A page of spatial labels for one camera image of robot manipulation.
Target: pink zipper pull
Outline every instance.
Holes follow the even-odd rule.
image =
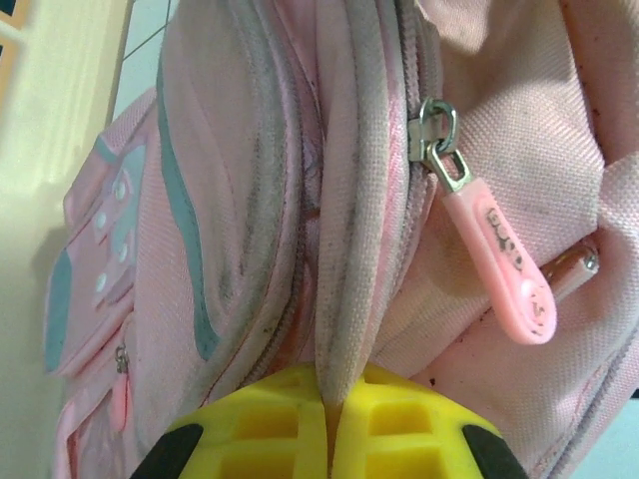
[[[504,331],[521,344],[542,344],[553,336],[557,310],[552,290],[515,234],[484,180],[474,178],[455,146],[456,115],[450,105],[426,101],[426,115],[444,114],[445,140],[421,143],[421,161],[432,170],[445,191],[443,203],[468,248]],[[442,157],[456,169],[453,178]]]
[[[129,355],[124,344],[116,348],[116,377],[111,388],[111,428],[122,432],[127,424],[127,403],[131,394],[129,385]]]

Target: front pocket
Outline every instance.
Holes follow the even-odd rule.
[[[58,421],[53,479],[122,478],[131,464],[125,428],[132,429],[130,376],[118,334],[72,384]]]
[[[265,17],[262,7],[210,2],[180,8],[167,30],[161,155],[145,177],[136,279],[139,330],[157,338],[138,340],[135,417],[149,446],[212,387],[224,395],[266,369],[263,352],[296,308],[302,121],[291,65],[276,58],[282,46]],[[173,386],[158,398],[169,374]]]
[[[71,231],[75,231],[86,219],[104,181],[117,171],[121,153],[154,100],[155,90],[149,89],[97,138],[64,198],[65,222]]]
[[[102,182],[53,268],[45,308],[47,372],[78,373],[133,309],[146,126],[136,127],[119,167]]]
[[[426,30],[414,2],[318,2],[326,139],[316,336],[322,395],[335,403],[370,355],[433,198],[432,177],[408,160],[408,120],[424,95],[440,95]]]

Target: metal rivet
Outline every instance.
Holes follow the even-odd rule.
[[[120,262],[124,262],[128,254],[129,254],[129,246],[126,243],[124,243],[122,247],[120,248],[120,253],[118,254],[118,260]]]
[[[96,292],[102,292],[104,286],[107,285],[107,275],[102,273],[98,276],[98,280],[96,281]]]
[[[101,230],[106,223],[107,223],[107,215],[104,213],[100,213],[96,217],[96,227],[98,227],[98,230]]]
[[[124,198],[124,195],[127,193],[127,186],[124,182],[118,183],[116,186],[116,198],[118,201],[121,201]]]
[[[599,268],[599,256],[597,254],[593,254],[587,257],[584,260],[584,265],[591,271],[597,270]]]

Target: pink nylon fabric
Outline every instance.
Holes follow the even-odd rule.
[[[435,201],[372,360],[493,421],[531,477],[565,477],[576,462],[570,456],[582,457],[601,432],[588,430],[586,414],[618,410],[639,382],[636,362],[619,358],[639,321],[639,8],[422,6],[442,38],[444,98],[459,111],[459,148],[472,170],[538,264],[594,233],[601,268],[559,304],[550,343],[518,346],[487,312],[465,248]],[[614,361],[623,392],[591,410]]]
[[[135,281],[106,309],[91,301],[109,255],[81,226],[118,166],[94,149],[65,199],[77,272],[55,371],[70,376],[56,479],[128,477],[173,420],[239,387],[263,353],[264,368],[246,380],[315,360],[328,400],[348,393],[367,360],[432,387],[493,422],[532,478],[566,477],[639,383],[639,3],[420,2],[428,48],[440,43],[442,58],[420,74],[431,92],[443,78],[460,150],[535,262],[584,238],[599,250],[599,272],[558,304],[543,346],[515,344],[499,327],[433,176],[423,225],[398,257],[407,74],[386,7],[357,23],[359,0],[182,0],[163,52],[165,100],[223,341],[211,360],[198,354],[152,90],[103,136],[116,156],[136,142],[147,152]],[[375,68],[361,59],[366,49]],[[257,148],[268,140],[271,150]],[[257,206],[265,214],[249,224]],[[267,221],[268,212],[279,213]],[[243,250],[267,224],[276,233]],[[264,284],[252,282],[259,275]],[[260,307],[240,320],[251,294]],[[271,344],[283,317],[291,328]],[[129,389],[116,387],[122,343]]]

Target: yellow plastic object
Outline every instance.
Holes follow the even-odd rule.
[[[341,411],[324,412],[309,364],[245,387],[170,431],[193,424],[204,431],[179,479],[325,479],[331,457],[332,479],[481,479],[462,427],[498,435],[464,407],[372,365]]]

